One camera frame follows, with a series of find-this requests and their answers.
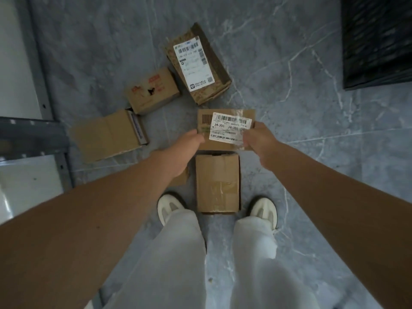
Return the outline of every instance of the package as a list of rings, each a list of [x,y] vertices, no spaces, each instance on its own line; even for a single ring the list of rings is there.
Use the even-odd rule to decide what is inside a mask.
[[[133,111],[144,115],[150,113],[180,95],[176,82],[167,67],[128,87],[125,91]]]
[[[189,167],[186,167],[185,170],[173,178],[168,187],[177,187],[179,185],[185,185],[189,178]]]
[[[198,105],[216,98],[232,83],[198,23],[170,41],[165,51]]]
[[[69,130],[69,135],[76,142],[86,163],[119,155],[149,143],[141,120],[129,109],[75,125]]]
[[[254,124],[254,109],[199,109],[197,131],[205,135],[199,150],[251,150],[243,146],[241,130],[253,128]]]
[[[202,213],[236,213],[240,210],[238,154],[197,155],[197,209]]]

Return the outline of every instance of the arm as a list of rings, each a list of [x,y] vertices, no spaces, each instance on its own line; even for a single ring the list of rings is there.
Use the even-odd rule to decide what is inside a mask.
[[[382,306],[412,306],[410,203],[278,142],[262,123],[244,132],[244,142]]]
[[[0,226],[4,308],[84,308],[125,253],[202,135],[81,185]]]

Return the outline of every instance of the hand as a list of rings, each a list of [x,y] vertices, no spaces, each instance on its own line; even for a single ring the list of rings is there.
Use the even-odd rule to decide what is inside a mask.
[[[256,121],[255,128],[243,131],[244,146],[250,146],[260,158],[260,163],[267,168],[267,159],[270,158],[279,141],[264,123]]]
[[[161,152],[167,159],[168,165],[171,166],[173,177],[177,177],[185,170],[189,160],[204,141],[203,134],[193,129],[180,136],[172,146]]]

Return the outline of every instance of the shoe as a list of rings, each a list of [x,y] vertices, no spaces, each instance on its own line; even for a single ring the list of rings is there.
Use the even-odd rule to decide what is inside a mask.
[[[252,200],[250,216],[258,217],[270,222],[270,227],[276,229],[278,224],[278,212],[275,204],[267,197],[256,197]]]
[[[177,209],[184,209],[181,201],[178,200],[178,195],[173,193],[163,194],[157,201],[157,214],[159,215],[160,222],[164,226],[170,218],[172,211]]]

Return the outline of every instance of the white pants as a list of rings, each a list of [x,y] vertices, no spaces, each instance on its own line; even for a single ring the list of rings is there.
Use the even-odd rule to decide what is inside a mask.
[[[268,221],[257,217],[237,221],[231,307],[319,309],[315,296],[275,260],[276,249]],[[106,308],[204,309],[205,257],[195,213],[174,211]]]

